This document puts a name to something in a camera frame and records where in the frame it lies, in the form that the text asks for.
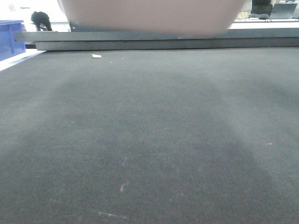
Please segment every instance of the blurry beige object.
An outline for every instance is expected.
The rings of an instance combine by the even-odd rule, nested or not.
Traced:
[[[246,0],[58,0],[77,25],[117,30],[216,35]]]

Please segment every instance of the black object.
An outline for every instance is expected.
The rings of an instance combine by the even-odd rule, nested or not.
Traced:
[[[269,19],[268,14],[250,14],[249,18],[258,18],[260,20],[267,20]]]
[[[50,19],[49,19],[49,16],[46,13],[44,13],[44,12],[36,12],[35,11],[31,15],[31,20],[35,24],[37,31],[41,31],[41,29],[43,29],[43,30],[46,29],[48,31],[52,31]]]
[[[267,14],[270,16],[273,9],[271,0],[252,0],[251,14]]]

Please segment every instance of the dark gray carpet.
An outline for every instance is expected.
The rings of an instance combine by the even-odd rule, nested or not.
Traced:
[[[299,223],[299,49],[98,53],[0,72],[0,223]]]

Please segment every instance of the laptop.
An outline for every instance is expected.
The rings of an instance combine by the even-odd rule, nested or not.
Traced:
[[[291,19],[297,3],[291,4],[274,4],[270,19]]]
[[[293,16],[292,16],[293,19],[299,19],[299,8],[296,8]]]

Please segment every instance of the white floor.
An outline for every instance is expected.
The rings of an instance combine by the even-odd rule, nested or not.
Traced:
[[[0,61],[0,71],[7,69],[11,66],[14,66],[17,63],[25,61],[31,57],[34,57],[38,54],[43,53],[43,52],[44,52],[44,50],[26,49],[25,53],[22,53],[22,54],[14,56],[14,57]]]

